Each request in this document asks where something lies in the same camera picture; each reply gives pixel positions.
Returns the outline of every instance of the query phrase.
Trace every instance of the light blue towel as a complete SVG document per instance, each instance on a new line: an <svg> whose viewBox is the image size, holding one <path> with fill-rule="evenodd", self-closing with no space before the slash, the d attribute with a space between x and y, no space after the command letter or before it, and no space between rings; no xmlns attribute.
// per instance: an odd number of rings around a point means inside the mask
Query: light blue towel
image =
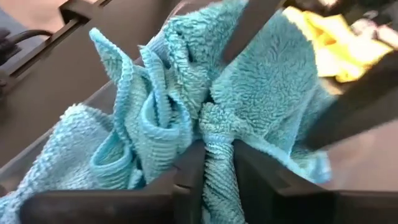
<svg viewBox="0 0 398 224"><path fill-rule="evenodd" d="M220 52L243 7L230 0L172 18L161 38L167 56L141 47L145 68L93 29L90 37L118 87L114 113L69 108L18 189L0 199L0 223L18 223L22 202L45 190L139 189L197 138L207 146L207 223L245 223L234 139L312 182L328 180L327 156L300 144L332 100L318 81L312 45L276 12L244 52L222 66ZM214 103L206 102L209 94Z"/></svg>

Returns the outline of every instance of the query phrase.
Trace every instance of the waffle weave towel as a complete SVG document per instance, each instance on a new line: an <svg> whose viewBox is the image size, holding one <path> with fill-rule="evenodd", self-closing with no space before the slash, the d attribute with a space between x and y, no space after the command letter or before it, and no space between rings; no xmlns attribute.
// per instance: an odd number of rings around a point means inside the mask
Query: waffle weave towel
<svg viewBox="0 0 398 224"><path fill-rule="evenodd" d="M17 190L0 199L0 223L18 223L23 201L44 190L141 188L198 138L207 146L205 222L245 223L234 139L312 182L327 180L327 156L300 144L332 100L318 82L312 45L300 30L278 11L231 64L219 60L244 4L224 1L171 18L163 28L167 58L141 47L145 67L91 30L118 88L114 113L69 108Z"/></svg>

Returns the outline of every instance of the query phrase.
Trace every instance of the microfiber towel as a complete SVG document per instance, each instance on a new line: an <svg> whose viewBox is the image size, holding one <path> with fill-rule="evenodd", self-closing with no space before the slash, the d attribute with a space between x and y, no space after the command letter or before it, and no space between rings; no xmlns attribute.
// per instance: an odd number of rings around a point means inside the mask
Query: microfiber towel
<svg viewBox="0 0 398 224"><path fill-rule="evenodd" d="M224 1L171 18L157 47L140 47L145 67L91 30L117 86L114 112L69 108L17 190L0 199L0 223L18 223L23 201L45 190L140 189L196 139L206 143L205 223L245 223L234 139L311 182L328 180L326 154L301 142L333 98L297 26L278 11L232 63L220 61L244 5Z"/></svg>

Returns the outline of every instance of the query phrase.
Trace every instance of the yellow cloth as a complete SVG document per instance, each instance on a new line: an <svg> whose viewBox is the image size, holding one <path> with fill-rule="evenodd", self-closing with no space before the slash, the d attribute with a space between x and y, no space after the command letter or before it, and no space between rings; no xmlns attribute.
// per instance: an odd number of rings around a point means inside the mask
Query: yellow cloth
<svg viewBox="0 0 398 224"><path fill-rule="evenodd" d="M294 7L283 13L312 41L320 77L355 81L392 51L386 44L355 36L342 15L322 17Z"/></svg>

